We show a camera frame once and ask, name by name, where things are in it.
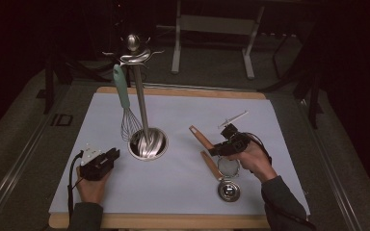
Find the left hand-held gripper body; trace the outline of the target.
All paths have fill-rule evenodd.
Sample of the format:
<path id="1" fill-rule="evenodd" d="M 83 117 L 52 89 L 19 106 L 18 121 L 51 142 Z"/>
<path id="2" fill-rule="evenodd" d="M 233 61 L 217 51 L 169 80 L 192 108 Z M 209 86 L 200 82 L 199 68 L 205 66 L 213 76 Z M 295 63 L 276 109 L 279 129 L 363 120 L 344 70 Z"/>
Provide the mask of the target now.
<path id="1" fill-rule="evenodd" d="M 82 150 L 80 161 L 80 175 L 89 181 L 99 181 L 114 168 L 114 161 L 109 150 L 102 152 L 89 144 Z"/>

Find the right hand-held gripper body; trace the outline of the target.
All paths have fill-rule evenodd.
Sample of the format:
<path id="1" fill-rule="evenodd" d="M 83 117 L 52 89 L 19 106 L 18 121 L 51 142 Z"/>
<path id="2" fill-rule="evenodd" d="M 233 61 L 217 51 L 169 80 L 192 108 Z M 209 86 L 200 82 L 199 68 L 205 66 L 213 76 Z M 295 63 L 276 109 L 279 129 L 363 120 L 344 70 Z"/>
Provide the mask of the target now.
<path id="1" fill-rule="evenodd" d="M 221 152 L 220 149 L 217 150 L 220 151 L 223 156 L 230 156 L 236 153 L 243 152 L 248 144 L 250 143 L 250 139 L 247 135 L 241 133 L 234 125 L 233 122 L 237 119 L 241 118 L 242 116 L 245 116 L 248 113 L 248 111 L 244 111 L 239 115 L 236 115 L 231 118 L 227 118 L 224 123 L 219 125 L 219 128 L 223 128 L 223 131 L 221 132 L 221 135 L 225 138 L 224 142 L 221 142 L 223 144 L 228 143 L 228 150 Z"/>

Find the wooden handled mesh strainer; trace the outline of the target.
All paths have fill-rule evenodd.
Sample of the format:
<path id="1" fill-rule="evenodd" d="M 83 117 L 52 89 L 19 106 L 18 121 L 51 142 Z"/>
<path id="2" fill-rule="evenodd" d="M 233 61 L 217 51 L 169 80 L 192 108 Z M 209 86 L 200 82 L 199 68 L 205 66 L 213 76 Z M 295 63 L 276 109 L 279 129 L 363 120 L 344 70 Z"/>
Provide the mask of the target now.
<path id="1" fill-rule="evenodd" d="M 215 151 L 214 144 L 207 139 L 194 125 L 191 125 L 189 129 L 194 137 L 205 148 L 205 151 L 201 151 L 200 155 L 203 161 L 207 164 L 208 168 L 211 170 L 212 174 L 217 179 L 223 180 L 225 178 L 233 178 L 238 176 L 240 169 L 238 161 L 231 161 L 219 155 L 216 155 L 217 160 L 214 161 L 212 156 L 212 153 Z"/>

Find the wooden handled steel ladle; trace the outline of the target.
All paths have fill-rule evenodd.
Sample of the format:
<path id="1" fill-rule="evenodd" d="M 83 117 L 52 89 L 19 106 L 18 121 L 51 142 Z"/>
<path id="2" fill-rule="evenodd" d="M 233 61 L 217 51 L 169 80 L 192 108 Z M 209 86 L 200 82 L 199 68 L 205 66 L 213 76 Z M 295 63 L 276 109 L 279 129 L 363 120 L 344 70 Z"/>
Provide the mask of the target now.
<path id="1" fill-rule="evenodd" d="M 213 176 L 219 182 L 219 185 L 217 187 L 217 194 L 219 198 L 224 202 L 237 201 L 241 195 L 240 187 L 236 183 L 232 182 L 231 180 L 227 180 L 222 175 L 217 165 L 214 163 L 214 161 L 209 157 L 209 155 L 205 151 L 201 151 L 200 155 L 203 161 L 206 163 L 206 165 L 210 169 Z"/>

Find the steel utensil stand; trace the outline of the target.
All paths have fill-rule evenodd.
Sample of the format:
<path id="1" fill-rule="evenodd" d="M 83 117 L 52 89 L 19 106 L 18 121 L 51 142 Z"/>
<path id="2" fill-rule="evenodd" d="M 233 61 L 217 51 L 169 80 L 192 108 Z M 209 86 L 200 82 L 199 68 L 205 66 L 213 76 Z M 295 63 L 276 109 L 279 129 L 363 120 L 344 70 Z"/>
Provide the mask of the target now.
<path id="1" fill-rule="evenodd" d="M 131 34 L 123 39 L 128 50 L 127 54 L 119 57 L 121 68 L 131 67 L 134 73 L 135 90 L 138 98 L 138 105 L 141 118 L 138 120 L 142 124 L 142 134 L 137 141 L 127 141 L 130 154 L 142 161 L 152 161 L 161 157 L 168 148 L 168 137 L 164 131 L 148 125 L 147 111 L 145 107 L 145 91 L 141 77 L 141 65 L 152 57 L 151 52 L 143 45 L 137 35 Z"/>

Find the teal handled wire whisk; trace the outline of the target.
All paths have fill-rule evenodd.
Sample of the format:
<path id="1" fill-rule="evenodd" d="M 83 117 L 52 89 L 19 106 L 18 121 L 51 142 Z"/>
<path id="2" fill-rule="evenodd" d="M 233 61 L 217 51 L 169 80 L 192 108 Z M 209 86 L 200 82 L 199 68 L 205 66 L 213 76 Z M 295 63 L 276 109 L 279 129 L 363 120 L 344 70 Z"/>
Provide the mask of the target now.
<path id="1" fill-rule="evenodd" d="M 130 109 L 130 99 L 125 74 L 119 64 L 113 67 L 113 79 L 122 107 L 120 134 L 124 141 L 137 141 L 142 134 L 142 124 Z"/>

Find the person's left hand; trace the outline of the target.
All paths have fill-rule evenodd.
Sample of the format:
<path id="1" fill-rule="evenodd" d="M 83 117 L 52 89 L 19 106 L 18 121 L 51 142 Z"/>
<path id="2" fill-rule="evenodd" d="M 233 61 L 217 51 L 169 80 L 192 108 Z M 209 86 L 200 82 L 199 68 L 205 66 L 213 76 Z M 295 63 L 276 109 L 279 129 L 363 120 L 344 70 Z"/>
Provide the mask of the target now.
<path id="1" fill-rule="evenodd" d="M 100 204 L 104 198 L 105 187 L 110 176 L 110 172 L 103 176 L 99 181 L 89 181 L 80 175 L 79 167 L 76 171 L 78 175 L 76 187 L 81 201 Z"/>

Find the person's right hand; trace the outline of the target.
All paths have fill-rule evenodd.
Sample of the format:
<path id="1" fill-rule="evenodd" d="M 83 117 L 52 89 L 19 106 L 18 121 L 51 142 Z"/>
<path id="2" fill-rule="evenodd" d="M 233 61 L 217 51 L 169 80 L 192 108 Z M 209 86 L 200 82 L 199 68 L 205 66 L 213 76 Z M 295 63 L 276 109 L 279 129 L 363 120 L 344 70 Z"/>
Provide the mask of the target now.
<path id="1" fill-rule="evenodd" d="M 264 151 L 253 141 L 243 152 L 232 155 L 232 158 L 238 160 L 242 168 L 251 171 L 261 183 L 278 176 Z"/>

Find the white table mat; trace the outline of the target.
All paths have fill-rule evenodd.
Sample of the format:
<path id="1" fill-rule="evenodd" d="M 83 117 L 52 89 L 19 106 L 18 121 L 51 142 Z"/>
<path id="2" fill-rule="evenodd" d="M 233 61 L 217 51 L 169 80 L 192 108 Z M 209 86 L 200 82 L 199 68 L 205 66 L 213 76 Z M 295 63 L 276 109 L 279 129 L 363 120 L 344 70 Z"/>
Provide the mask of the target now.
<path id="1" fill-rule="evenodd" d="M 273 167 L 300 203 L 306 199 L 272 103 L 266 99 L 231 99 L 149 95 L 148 122 L 168 136 L 162 157 L 145 162 L 130 155 L 120 135 L 122 108 L 115 93 L 93 96 L 72 152 L 86 145 L 120 152 L 107 183 L 103 207 L 116 214 L 261 215 L 260 182 L 247 170 L 234 181 L 241 188 L 235 202 L 217 194 L 218 182 L 203 161 L 202 145 L 190 131 L 196 126 L 211 142 L 223 141 L 220 124 L 232 119 L 241 132 L 257 135 Z"/>

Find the black metal stand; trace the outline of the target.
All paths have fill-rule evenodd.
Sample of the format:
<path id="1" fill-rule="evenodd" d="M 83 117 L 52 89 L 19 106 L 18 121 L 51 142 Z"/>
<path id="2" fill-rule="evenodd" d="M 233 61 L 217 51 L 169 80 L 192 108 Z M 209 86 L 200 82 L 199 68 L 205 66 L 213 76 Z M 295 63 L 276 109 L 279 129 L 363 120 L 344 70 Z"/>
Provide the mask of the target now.
<path id="1" fill-rule="evenodd" d="M 308 120 L 310 125 L 317 129 L 317 114 L 321 112 L 318 96 L 320 91 L 320 82 L 322 77 L 323 55 L 314 51 L 310 33 L 296 33 L 296 38 L 302 44 L 296 59 L 292 65 L 282 74 L 279 75 L 277 66 L 277 52 L 282 45 L 291 38 L 292 35 L 286 35 L 277 47 L 272 56 L 272 64 L 275 68 L 279 81 L 275 84 L 259 89 L 259 92 L 272 92 L 278 90 L 290 83 L 296 82 L 297 85 L 293 90 L 295 99 L 300 100 L 308 108 Z"/>
<path id="2" fill-rule="evenodd" d="M 64 85 L 70 85 L 72 77 L 67 66 L 66 56 L 63 53 L 51 54 L 46 62 L 44 69 L 44 85 L 45 88 L 40 90 L 37 98 L 44 100 L 44 111 L 47 115 L 54 104 L 55 87 L 54 77 L 58 78 L 58 81 Z"/>

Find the black floor bracket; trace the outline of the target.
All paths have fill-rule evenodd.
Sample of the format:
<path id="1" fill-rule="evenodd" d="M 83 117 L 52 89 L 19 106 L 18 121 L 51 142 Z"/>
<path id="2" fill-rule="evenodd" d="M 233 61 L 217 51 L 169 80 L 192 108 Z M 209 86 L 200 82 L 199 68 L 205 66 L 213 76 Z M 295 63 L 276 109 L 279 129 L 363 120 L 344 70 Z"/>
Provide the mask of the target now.
<path id="1" fill-rule="evenodd" d="M 72 123 L 73 115 L 55 114 L 51 126 L 69 126 Z"/>

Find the white metal frame stand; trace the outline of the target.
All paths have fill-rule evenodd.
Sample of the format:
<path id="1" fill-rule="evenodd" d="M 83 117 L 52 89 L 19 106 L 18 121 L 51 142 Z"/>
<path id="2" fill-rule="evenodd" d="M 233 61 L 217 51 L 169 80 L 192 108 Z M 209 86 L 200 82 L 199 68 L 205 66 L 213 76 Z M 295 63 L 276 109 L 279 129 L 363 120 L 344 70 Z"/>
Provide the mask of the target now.
<path id="1" fill-rule="evenodd" d="M 257 10 L 255 19 L 236 19 L 225 17 L 213 17 L 183 14 L 181 12 L 181 0 L 176 0 L 175 14 L 175 41 L 172 56 L 171 72 L 177 74 L 180 69 L 181 58 L 181 32 L 203 32 L 216 34 L 230 34 L 237 36 L 248 36 L 249 43 L 242 49 L 242 58 L 246 70 L 247 78 L 252 80 L 255 77 L 253 65 L 251 61 L 251 51 L 254 41 L 258 35 L 258 29 L 261 23 L 262 16 L 265 11 L 264 6 L 260 6 Z"/>

